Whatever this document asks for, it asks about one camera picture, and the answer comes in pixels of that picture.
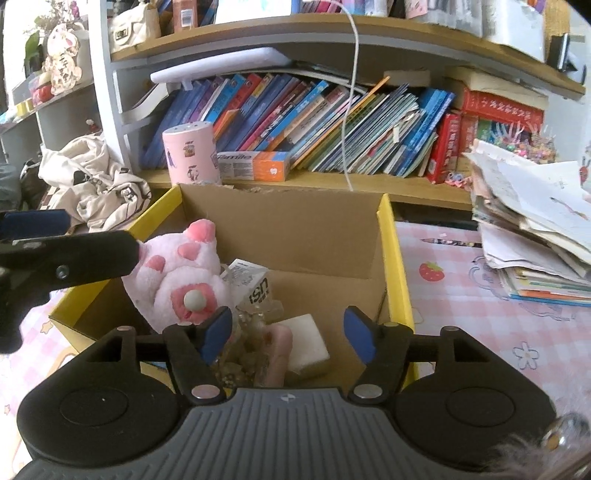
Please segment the pearl ribbon hair accessory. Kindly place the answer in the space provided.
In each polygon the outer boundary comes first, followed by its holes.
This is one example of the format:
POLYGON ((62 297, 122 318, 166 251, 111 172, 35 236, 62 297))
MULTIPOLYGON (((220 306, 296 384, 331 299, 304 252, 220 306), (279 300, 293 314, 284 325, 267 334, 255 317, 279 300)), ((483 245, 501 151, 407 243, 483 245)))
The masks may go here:
POLYGON ((270 330, 266 312, 259 306, 237 307, 232 317, 228 342, 214 363, 217 380, 226 390, 238 387, 266 387, 270 354, 270 330))

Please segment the pink plush pig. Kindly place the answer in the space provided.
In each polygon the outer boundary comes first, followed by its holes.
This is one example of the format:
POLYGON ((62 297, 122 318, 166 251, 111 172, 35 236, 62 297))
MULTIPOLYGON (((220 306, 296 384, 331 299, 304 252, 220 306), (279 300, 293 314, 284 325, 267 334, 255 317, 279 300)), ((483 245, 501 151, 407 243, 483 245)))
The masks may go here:
POLYGON ((221 273, 215 225, 199 219, 180 233, 140 243, 139 261, 122 283, 150 328, 161 333, 179 323, 199 325, 218 308, 232 308, 221 273))

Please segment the usmile toothbrush box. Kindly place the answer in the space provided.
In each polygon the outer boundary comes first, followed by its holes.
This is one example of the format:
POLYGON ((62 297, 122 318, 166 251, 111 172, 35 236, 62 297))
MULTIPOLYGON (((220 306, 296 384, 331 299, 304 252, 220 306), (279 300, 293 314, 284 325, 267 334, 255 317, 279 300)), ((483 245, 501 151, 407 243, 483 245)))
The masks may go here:
POLYGON ((246 308, 273 299, 267 274, 269 270, 266 267, 242 259, 235 259, 224 266, 221 279, 228 284, 232 305, 246 308))

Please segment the beige crumpled hoodie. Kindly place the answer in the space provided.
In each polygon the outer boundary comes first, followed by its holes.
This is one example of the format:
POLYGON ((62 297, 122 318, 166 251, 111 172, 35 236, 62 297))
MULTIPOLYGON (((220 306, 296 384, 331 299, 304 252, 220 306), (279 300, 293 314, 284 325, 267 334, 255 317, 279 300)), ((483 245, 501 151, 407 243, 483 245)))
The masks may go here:
POLYGON ((72 227, 90 232, 121 227, 151 202, 147 182, 113 160, 99 135, 84 135, 43 152, 38 177, 48 185, 40 208, 64 210, 72 227))

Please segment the pink white desk mat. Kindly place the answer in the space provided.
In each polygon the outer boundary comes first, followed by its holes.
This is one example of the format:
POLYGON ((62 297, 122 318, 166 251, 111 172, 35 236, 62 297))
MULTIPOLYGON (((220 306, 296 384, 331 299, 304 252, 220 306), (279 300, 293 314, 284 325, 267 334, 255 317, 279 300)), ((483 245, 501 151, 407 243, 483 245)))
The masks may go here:
MULTIPOLYGON (((590 311, 510 298, 478 247, 479 233, 417 223, 397 225, 416 329, 457 325, 546 391, 562 413, 590 413, 590 311)), ((25 343, 1 358, 1 476, 30 461, 16 426, 22 398, 77 352, 49 318, 56 292, 29 312, 25 343)))

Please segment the yellow cardboard box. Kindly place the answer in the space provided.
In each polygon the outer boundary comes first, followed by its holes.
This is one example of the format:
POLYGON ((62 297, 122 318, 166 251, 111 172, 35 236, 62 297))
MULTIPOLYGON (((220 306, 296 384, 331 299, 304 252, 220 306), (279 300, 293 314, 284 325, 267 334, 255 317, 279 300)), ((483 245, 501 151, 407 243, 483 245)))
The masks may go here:
POLYGON ((266 267, 287 317, 310 314, 331 356, 327 374, 304 387, 349 390, 363 363, 342 332, 346 307, 413 326, 412 305, 386 194, 338 190, 230 189, 181 185, 168 190, 129 227, 137 239, 183 230, 200 218, 216 227, 225 264, 266 267))

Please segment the pig character standee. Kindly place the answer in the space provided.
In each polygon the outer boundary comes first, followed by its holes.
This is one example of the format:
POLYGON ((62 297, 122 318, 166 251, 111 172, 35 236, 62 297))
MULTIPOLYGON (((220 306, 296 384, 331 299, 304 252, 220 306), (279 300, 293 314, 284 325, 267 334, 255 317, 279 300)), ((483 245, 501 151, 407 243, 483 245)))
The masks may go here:
POLYGON ((48 36, 46 52, 44 71, 50 75, 52 95, 72 90, 83 74, 77 64, 80 41, 75 31, 66 24, 57 25, 48 36))

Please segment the pink cylindrical canister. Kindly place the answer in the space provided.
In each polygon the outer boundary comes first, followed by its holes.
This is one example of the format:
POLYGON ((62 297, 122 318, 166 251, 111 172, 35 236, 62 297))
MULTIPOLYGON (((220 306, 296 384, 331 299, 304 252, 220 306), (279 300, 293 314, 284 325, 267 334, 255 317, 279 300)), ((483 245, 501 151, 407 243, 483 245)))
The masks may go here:
POLYGON ((211 122, 197 121, 168 128, 162 133, 162 141, 172 185, 221 185, 211 122))

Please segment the usmile box on shelf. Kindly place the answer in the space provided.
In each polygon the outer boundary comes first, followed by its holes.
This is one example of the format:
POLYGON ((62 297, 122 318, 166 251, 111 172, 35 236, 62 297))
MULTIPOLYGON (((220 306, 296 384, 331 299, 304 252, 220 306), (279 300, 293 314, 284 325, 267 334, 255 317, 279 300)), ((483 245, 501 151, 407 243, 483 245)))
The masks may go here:
POLYGON ((286 152, 219 152, 217 163, 224 182, 283 182, 290 172, 290 155, 286 152))

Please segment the stack of loose papers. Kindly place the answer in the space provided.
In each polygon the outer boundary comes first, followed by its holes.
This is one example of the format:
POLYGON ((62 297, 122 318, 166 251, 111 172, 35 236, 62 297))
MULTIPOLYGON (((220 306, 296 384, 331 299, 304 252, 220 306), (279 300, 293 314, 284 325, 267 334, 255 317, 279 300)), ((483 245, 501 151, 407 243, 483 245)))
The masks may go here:
POLYGON ((590 194, 578 163, 539 164, 481 140, 464 156, 485 262, 508 296, 589 306, 590 194))

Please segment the white quilted handbag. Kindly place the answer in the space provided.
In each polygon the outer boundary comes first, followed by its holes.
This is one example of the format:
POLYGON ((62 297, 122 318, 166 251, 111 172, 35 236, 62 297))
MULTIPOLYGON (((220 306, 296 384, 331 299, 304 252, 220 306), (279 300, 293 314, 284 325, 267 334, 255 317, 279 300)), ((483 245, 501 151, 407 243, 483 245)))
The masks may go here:
POLYGON ((115 53, 161 36, 158 11, 149 2, 115 15, 108 21, 110 52, 115 53))

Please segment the row of leaning books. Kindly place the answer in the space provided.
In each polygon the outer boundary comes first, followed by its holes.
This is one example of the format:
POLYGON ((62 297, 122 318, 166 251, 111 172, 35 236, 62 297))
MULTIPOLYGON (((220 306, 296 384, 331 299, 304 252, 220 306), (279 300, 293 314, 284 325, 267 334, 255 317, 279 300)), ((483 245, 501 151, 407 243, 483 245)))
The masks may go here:
POLYGON ((375 86, 294 69, 191 80, 173 93, 139 166, 167 168, 162 133, 207 121, 217 154, 286 152, 290 170, 405 178, 431 152, 452 100, 392 73, 375 86))

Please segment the red dictionaries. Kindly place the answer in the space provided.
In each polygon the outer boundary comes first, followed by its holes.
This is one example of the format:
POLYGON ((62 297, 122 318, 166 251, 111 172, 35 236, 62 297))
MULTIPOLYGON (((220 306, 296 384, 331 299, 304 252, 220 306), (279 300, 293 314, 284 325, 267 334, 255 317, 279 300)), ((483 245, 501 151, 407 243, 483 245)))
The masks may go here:
POLYGON ((458 162, 475 140, 493 143, 497 135, 515 133, 524 141, 543 125, 544 110, 530 102, 471 90, 461 82, 450 82, 446 89, 453 94, 453 100, 438 124, 425 172, 433 184, 445 182, 450 173, 467 173, 458 162))

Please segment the white desk lamp bar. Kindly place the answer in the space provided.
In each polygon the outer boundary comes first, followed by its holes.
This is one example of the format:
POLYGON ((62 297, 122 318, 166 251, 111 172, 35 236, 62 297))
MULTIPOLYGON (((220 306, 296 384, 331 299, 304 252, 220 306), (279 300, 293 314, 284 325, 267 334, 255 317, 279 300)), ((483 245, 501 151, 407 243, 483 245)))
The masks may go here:
POLYGON ((285 67, 291 60, 271 47, 259 47, 205 57, 150 74, 154 84, 183 83, 243 70, 285 67))

